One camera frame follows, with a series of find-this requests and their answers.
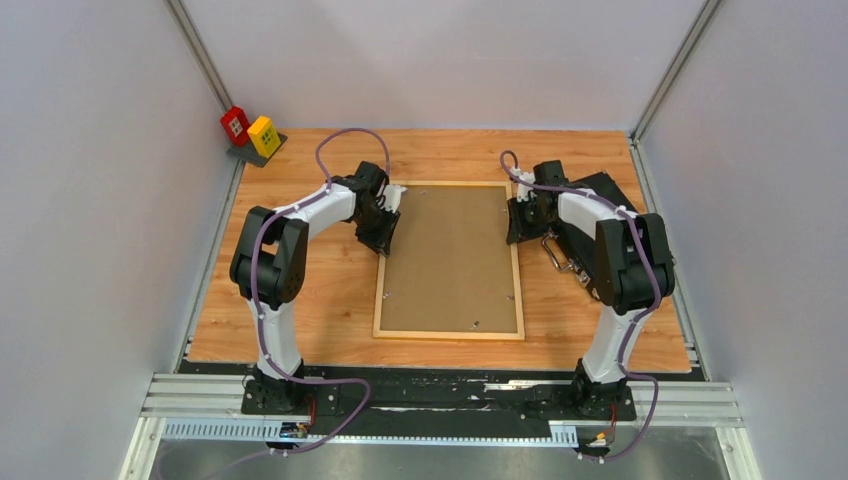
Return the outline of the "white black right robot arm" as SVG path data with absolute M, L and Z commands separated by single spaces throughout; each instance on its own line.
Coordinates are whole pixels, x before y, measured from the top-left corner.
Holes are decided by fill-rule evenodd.
M 578 360 L 568 401 L 584 417 L 596 417 L 624 400 L 633 378 L 628 362 L 647 319 L 672 295 L 676 280 L 665 223 L 641 214 L 604 172 L 570 180 L 558 160 L 530 171 L 505 166 L 517 184 L 507 202 L 507 244 L 555 241 L 571 271 L 601 315 L 587 352 Z

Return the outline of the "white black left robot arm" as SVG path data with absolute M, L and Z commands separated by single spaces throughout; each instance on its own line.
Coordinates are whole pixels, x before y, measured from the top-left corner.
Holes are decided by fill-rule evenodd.
M 333 176 L 291 205 L 248 211 L 229 268 L 248 302 L 259 345 L 243 413 L 288 414 L 305 403 L 312 383 L 297 347 L 294 303 L 305 282 L 310 241 L 337 223 L 352 223 L 358 242 L 389 256 L 405 191 L 384 169 L 363 162 L 354 174 Z

